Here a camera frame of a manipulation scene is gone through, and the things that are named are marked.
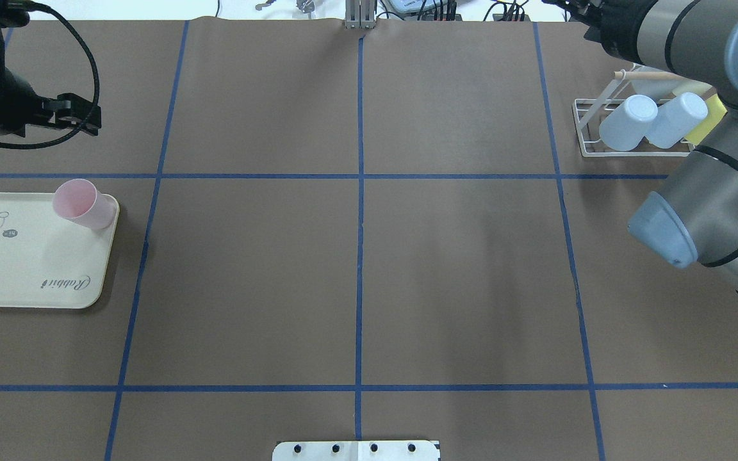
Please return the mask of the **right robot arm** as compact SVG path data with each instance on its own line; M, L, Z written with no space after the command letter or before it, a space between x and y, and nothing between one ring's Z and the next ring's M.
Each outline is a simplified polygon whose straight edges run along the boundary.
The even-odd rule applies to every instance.
M628 222L677 268L699 263L738 294L738 1L586 1L606 53L711 85L727 112Z

